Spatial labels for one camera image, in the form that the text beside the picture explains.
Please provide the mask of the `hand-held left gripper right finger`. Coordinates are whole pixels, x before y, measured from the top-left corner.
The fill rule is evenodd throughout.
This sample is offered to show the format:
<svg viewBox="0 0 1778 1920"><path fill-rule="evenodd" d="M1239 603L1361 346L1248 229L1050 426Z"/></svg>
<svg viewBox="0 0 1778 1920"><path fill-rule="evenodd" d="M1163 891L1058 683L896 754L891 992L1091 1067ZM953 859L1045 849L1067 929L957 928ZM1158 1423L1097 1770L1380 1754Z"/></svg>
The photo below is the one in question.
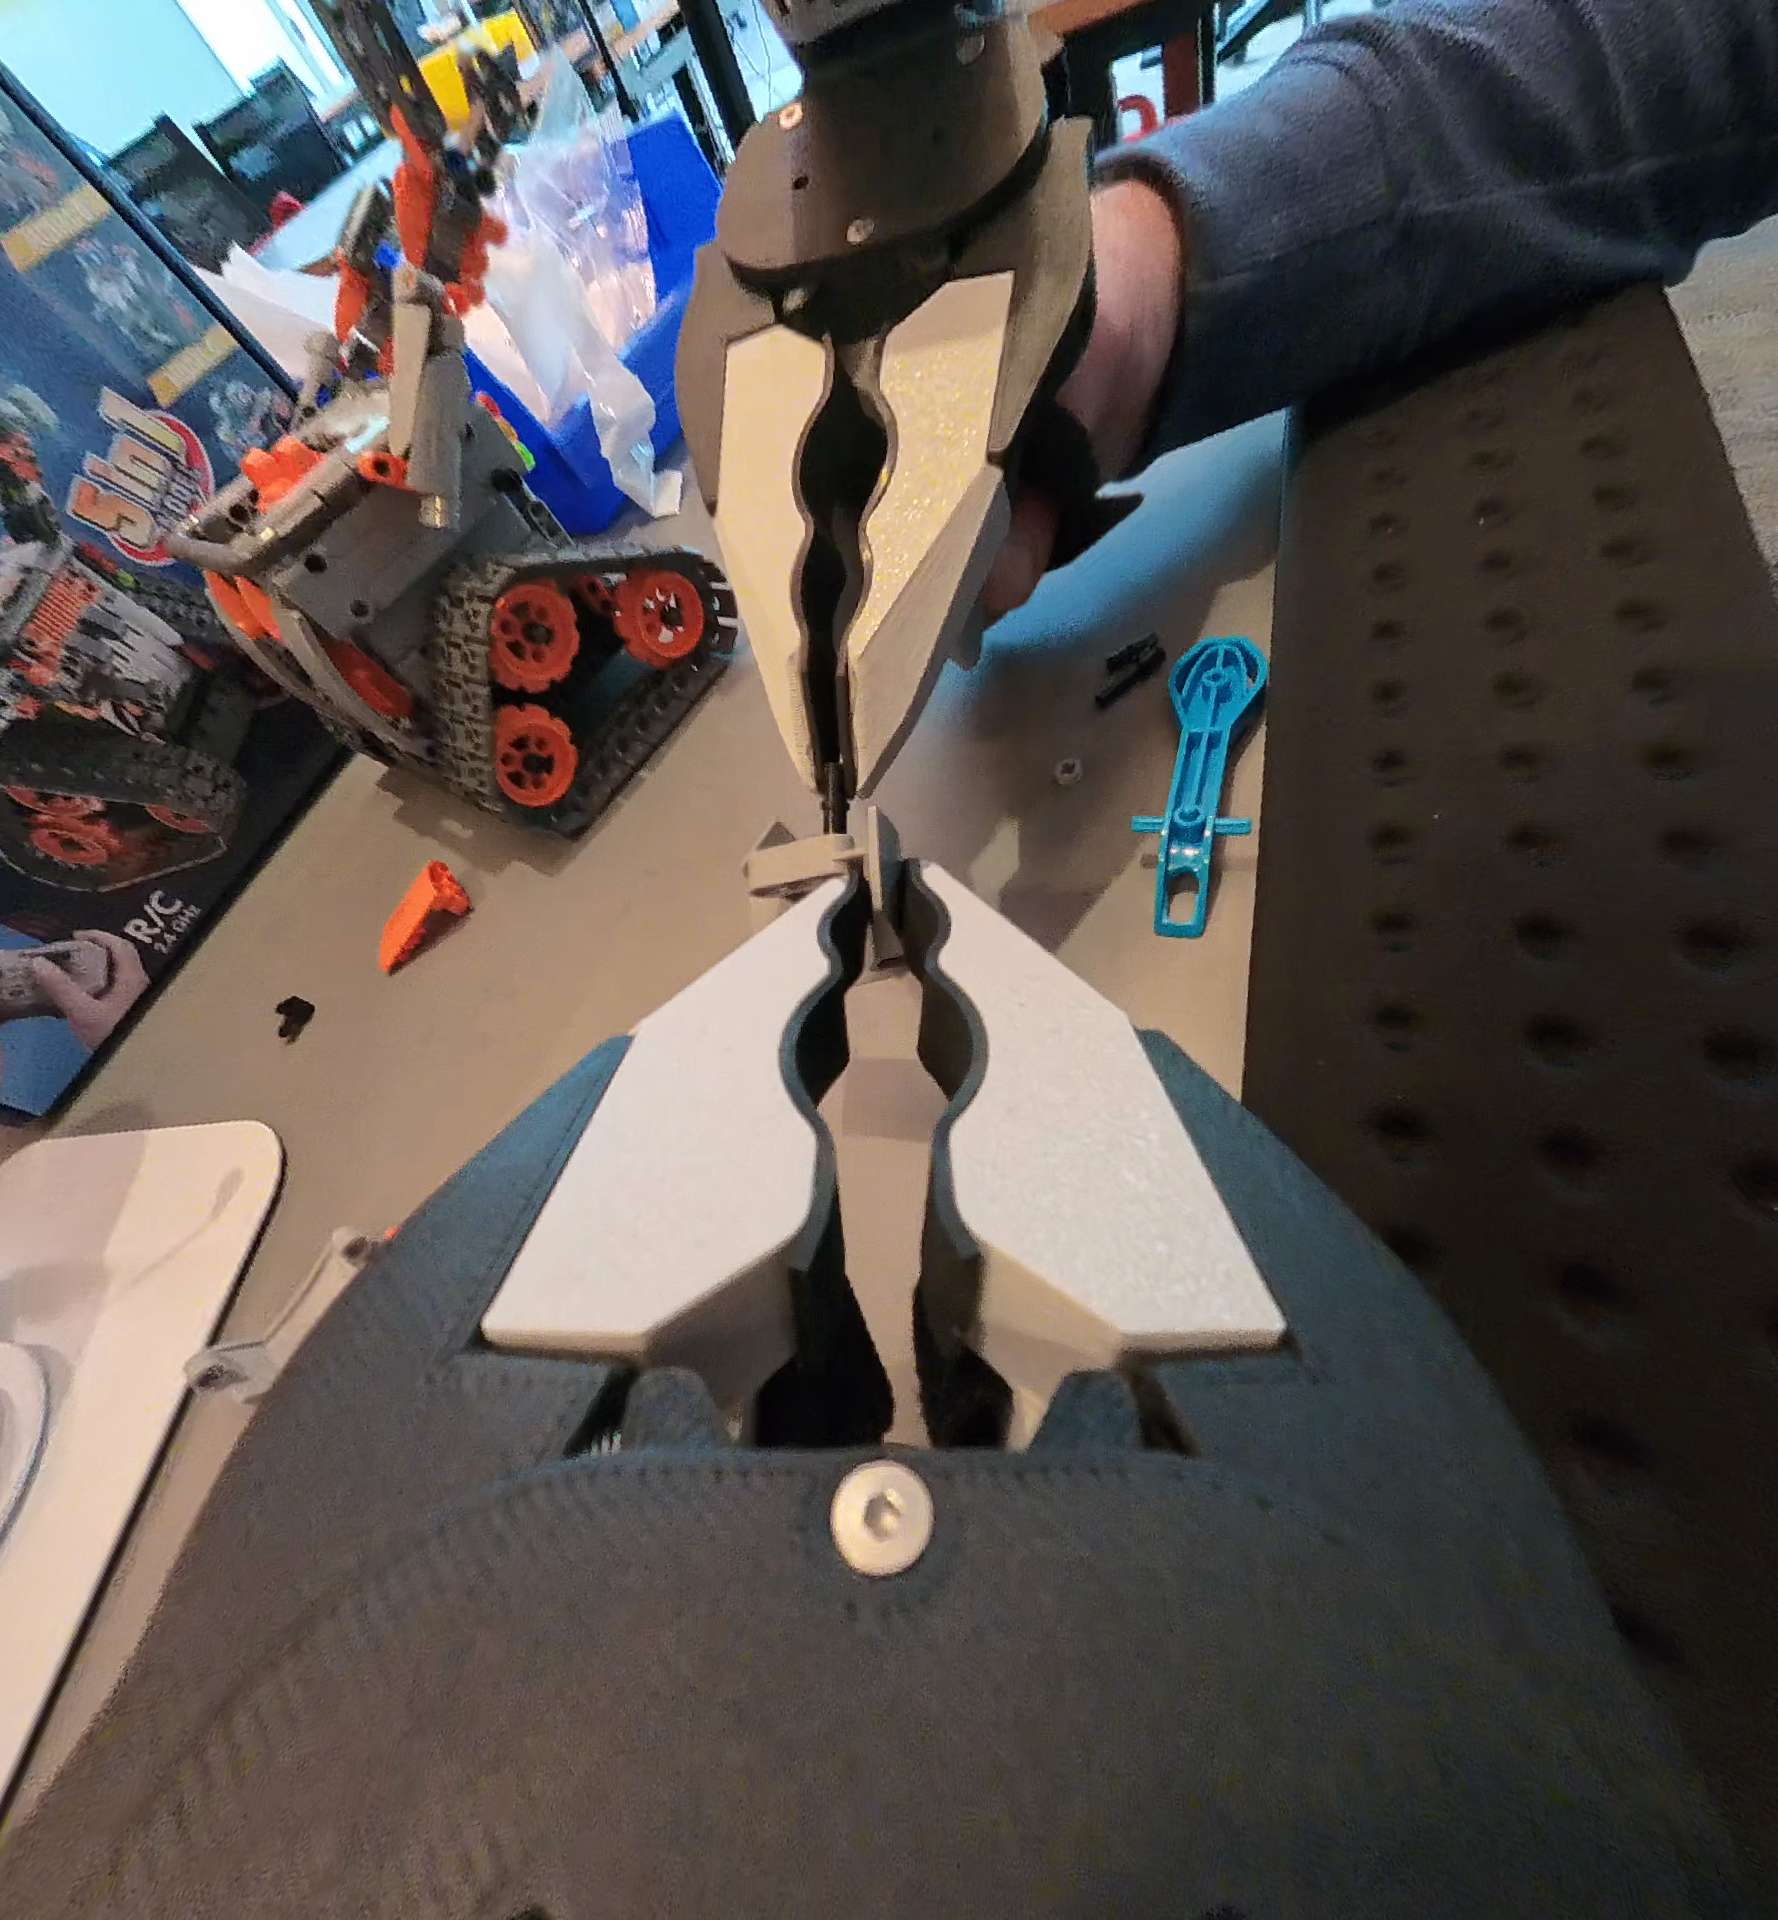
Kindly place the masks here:
<svg viewBox="0 0 1778 1920"><path fill-rule="evenodd" d="M1067 1379L1269 1355L1287 1317L1114 1002L939 865L906 870L933 1130L912 1308L934 1445L1027 1445Z"/></svg>

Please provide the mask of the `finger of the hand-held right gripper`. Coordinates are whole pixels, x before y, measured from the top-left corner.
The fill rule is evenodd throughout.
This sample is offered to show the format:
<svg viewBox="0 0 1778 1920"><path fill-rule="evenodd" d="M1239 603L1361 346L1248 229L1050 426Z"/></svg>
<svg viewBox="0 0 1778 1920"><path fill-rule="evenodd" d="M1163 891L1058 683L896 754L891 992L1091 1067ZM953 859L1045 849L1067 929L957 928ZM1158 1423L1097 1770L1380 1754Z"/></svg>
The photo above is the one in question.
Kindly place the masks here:
<svg viewBox="0 0 1778 1920"><path fill-rule="evenodd" d="M768 326L725 356L718 541L789 761L818 780L801 613L811 518L801 493L806 437L832 387L828 341Z"/></svg>
<svg viewBox="0 0 1778 1920"><path fill-rule="evenodd" d="M842 631L846 784L869 799L966 636L1009 506L992 423L1014 274L955 279L894 326L865 401L888 463L858 529Z"/></svg>

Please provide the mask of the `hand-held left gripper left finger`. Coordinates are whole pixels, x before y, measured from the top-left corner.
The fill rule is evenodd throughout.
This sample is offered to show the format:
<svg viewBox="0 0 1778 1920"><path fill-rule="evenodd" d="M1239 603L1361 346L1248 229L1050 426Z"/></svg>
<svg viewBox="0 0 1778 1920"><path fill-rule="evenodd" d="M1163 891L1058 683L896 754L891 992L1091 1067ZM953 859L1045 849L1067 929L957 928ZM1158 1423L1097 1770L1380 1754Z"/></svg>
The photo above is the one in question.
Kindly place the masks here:
<svg viewBox="0 0 1778 1920"><path fill-rule="evenodd" d="M867 882L823 879L637 1025L480 1323L489 1348L679 1367L724 1412L867 1423L821 1114L867 943Z"/></svg>

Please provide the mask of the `small grey curved panel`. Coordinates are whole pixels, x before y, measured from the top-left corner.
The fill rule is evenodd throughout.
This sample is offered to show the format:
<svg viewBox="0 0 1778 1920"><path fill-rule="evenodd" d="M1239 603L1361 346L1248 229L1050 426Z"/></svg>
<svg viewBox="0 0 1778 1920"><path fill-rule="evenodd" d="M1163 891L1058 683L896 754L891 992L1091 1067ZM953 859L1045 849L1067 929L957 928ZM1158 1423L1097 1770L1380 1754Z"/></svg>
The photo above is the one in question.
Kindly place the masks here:
<svg viewBox="0 0 1778 1920"><path fill-rule="evenodd" d="M855 802L846 827L798 836L772 821L742 865L755 928L770 923L828 880L860 880L870 906L865 967L906 967L902 946L902 840L877 802Z"/></svg>

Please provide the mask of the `person's right forearm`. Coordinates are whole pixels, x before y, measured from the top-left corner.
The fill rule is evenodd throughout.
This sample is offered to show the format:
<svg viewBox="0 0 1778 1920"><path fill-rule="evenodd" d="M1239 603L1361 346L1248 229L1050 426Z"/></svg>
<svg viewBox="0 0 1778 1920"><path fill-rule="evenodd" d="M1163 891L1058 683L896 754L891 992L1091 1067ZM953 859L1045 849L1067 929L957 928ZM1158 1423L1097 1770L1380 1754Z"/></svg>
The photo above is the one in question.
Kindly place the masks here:
<svg viewBox="0 0 1778 1920"><path fill-rule="evenodd" d="M1778 214L1778 1L1394 4L1116 148L1183 326L1134 468Z"/></svg>

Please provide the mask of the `person's right hand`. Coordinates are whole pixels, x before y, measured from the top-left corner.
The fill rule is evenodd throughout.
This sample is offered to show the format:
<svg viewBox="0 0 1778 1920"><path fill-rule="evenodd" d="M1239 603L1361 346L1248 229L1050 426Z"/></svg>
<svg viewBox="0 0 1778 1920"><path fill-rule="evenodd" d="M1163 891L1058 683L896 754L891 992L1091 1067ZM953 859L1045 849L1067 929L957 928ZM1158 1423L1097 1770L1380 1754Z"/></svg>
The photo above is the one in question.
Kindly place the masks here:
<svg viewBox="0 0 1778 1920"><path fill-rule="evenodd" d="M1134 176L1095 190L1092 228L1092 331L1058 400L1084 427L1097 478L1116 482L1139 460L1181 336L1183 229L1166 195Z"/></svg>

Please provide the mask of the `blue storage bin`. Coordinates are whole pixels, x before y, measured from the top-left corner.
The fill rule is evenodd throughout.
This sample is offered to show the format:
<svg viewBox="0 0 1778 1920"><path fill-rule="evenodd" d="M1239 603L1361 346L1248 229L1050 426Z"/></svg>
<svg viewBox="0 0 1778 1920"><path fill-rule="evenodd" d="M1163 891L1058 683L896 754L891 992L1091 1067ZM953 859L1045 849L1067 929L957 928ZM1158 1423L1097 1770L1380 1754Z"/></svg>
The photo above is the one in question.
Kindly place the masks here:
<svg viewBox="0 0 1778 1920"><path fill-rule="evenodd" d="M682 437L677 350L694 283L694 253L716 233L722 183L679 114L637 122L627 133L627 148L645 207L648 257L659 304L621 349L621 362L653 403L648 445L659 460ZM470 316L471 387L493 401L531 453L528 484L557 523L573 537L604 532L626 511L627 498L600 448L588 400L580 400L555 426L537 419L500 376L500 366L485 365L475 353L477 343L488 341L477 326L492 320L485 307Z"/></svg>

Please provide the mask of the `clear plastic bags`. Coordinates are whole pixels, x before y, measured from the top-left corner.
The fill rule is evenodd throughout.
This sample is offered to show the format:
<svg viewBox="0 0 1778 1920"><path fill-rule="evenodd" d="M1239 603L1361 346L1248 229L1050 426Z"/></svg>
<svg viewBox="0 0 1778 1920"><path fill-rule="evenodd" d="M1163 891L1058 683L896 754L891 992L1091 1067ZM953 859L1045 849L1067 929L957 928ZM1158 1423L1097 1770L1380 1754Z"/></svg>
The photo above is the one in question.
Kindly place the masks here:
<svg viewBox="0 0 1778 1920"><path fill-rule="evenodd" d="M609 478L667 518L682 482L657 466L656 406L622 360L659 299L621 119L593 105L565 44L541 54L537 80L534 119L496 163L506 237L489 255L488 300L520 358L528 411L555 429L587 406Z"/></svg>

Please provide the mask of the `orange wedge piece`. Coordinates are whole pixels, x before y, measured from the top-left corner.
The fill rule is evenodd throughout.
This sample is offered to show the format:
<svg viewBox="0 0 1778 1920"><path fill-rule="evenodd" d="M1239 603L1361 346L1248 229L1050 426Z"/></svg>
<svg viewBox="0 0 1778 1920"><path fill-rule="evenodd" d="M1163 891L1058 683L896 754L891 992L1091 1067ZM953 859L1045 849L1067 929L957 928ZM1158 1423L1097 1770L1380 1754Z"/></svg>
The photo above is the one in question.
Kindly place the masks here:
<svg viewBox="0 0 1778 1920"><path fill-rule="evenodd" d="M381 923L378 967L397 974L436 932L470 917L470 888L443 861L427 863Z"/></svg>

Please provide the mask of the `grey orange tracked toy robot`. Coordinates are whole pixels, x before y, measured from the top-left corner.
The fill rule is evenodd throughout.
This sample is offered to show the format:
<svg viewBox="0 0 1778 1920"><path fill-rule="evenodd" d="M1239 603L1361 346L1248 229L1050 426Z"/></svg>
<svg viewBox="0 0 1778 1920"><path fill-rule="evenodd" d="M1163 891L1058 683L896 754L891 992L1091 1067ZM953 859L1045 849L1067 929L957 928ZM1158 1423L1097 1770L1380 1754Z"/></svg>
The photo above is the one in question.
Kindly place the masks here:
<svg viewBox="0 0 1778 1920"><path fill-rule="evenodd" d="M168 538L242 652L348 746L576 840L725 673L739 621L686 547L565 537L470 373L492 139L392 108L298 417Z"/></svg>

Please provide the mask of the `grey panel with lugs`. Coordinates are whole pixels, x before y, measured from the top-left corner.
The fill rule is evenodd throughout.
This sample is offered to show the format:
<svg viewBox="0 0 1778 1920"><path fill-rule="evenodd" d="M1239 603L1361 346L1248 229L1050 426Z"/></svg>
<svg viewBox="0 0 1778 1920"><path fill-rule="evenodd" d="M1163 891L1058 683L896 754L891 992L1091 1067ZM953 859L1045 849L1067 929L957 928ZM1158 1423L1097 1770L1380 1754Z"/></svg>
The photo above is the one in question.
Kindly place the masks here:
<svg viewBox="0 0 1778 1920"><path fill-rule="evenodd" d="M184 1381L193 1396L223 1396L240 1405L266 1397L326 1311L378 1256L385 1237L336 1229L317 1259L262 1332L213 1341L188 1356Z"/></svg>

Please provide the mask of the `blue brick separator tool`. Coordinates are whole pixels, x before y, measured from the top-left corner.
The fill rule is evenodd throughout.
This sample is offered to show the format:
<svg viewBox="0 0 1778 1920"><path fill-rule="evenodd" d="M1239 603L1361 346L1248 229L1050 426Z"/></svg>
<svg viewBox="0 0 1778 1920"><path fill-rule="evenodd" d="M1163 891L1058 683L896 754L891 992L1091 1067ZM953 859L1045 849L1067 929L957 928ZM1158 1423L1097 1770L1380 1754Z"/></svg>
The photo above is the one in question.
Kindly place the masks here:
<svg viewBox="0 0 1778 1920"><path fill-rule="evenodd" d="M1225 838L1248 836L1251 817L1227 813L1232 760L1255 721L1269 658L1248 636L1204 636L1167 675L1178 746L1163 809L1138 816L1135 833L1156 840L1152 926L1163 939L1204 934L1214 855Z"/></svg>

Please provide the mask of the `stack of black boxes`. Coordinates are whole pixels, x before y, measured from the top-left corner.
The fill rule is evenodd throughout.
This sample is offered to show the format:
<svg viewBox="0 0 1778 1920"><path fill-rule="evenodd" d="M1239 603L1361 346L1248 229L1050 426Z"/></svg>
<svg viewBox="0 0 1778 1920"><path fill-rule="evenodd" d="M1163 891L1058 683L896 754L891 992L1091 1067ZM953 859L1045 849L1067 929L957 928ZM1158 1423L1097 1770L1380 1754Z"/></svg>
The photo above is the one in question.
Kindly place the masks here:
<svg viewBox="0 0 1778 1920"><path fill-rule="evenodd" d="M357 91L319 112L301 78L272 63L197 131L162 114L105 168L183 257L218 273L229 249L255 252L282 209L311 202L380 143Z"/></svg>

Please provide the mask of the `toy robot product box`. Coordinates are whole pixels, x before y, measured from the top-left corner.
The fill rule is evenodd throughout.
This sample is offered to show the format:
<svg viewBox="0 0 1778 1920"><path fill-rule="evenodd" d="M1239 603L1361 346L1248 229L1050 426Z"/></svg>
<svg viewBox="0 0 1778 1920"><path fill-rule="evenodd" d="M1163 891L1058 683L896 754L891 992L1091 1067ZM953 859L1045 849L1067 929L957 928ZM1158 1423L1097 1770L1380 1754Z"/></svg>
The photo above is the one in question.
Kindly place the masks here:
<svg viewBox="0 0 1778 1920"><path fill-rule="evenodd" d="M294 397L0 63L0 1120L66 1105L341 769L171 532Z"/></svg>

